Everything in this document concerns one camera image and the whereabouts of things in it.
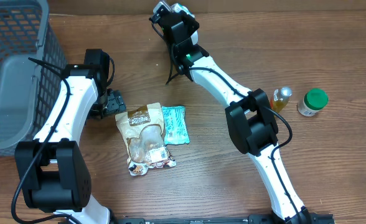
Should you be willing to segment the brown snack packet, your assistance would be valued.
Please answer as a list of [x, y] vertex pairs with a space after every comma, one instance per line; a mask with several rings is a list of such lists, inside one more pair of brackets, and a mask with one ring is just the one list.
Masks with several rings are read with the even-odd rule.
[[160, 103], [117, 114], [115, 121], [126, 145], [130, 175], [145, 175], [149, 169], [177, 165], [164, 143], [164, 117]]

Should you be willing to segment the teal tissue pack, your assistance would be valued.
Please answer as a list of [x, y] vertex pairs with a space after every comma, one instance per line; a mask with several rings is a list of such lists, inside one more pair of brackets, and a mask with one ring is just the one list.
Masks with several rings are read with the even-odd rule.
[[163, 106], [162, 113], [164, 117], [166, 145], [188, 144], [190, 143], [187, 126], [185, 123], [184, 106]]

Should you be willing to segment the clear yellow liquid bottle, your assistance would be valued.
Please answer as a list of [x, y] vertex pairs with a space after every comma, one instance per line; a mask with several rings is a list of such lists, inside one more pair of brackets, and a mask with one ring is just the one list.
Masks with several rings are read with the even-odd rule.
[[276, 89], [273, 93], [273, 97], [270, 99], [271, 109], [276, 113], [280, 113], [280, 111], [288, 104], [292, 93], [292, 89], [288, 86]]

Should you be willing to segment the green lid white jar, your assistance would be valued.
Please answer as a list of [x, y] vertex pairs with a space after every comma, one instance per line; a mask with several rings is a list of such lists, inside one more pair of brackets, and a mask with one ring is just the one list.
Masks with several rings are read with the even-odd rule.
[[314, 116], [328, 104], [327, 93], [320, 88], [309, 90], [298, 102], [297, 109], [303, 116]]

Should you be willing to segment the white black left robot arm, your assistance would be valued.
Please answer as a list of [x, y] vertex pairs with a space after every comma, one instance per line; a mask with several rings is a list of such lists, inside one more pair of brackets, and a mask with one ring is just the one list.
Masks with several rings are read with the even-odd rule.
[[64, 223], [116, 223], [112, 210], [92, 195], [92, 180], [79, 149], [87, 119], [103, 119], [126, 111], [119, 91], [111, 85], [113, 59], [102, 49], [88, 49], [82, 64], [63, 68], [49, 62], [32, 62], [61, 80], [60, 92], [45, 124], [31, 141], [17, 144], [14, 159], [19, 184], [11, 202], [11, 215], [18, 223], [18, 196], [29, 208], [47, 214], [35, 223], [62, 218]]

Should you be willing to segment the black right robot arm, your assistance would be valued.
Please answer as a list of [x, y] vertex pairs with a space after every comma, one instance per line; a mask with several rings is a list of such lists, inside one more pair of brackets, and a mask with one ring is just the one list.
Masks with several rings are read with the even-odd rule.
[[311, 223], [312, 218], [289, 180], [279, 150], [277, 119], [267, 94], [238, 84], [218, 67], [195, 38], [199, 23], [186, 9], [158, 5], [150, 17], [159, 25], [178, 75], [205, 88], [224, 107], [233, 145], [254, 162], [270, 197], [274, 223]]

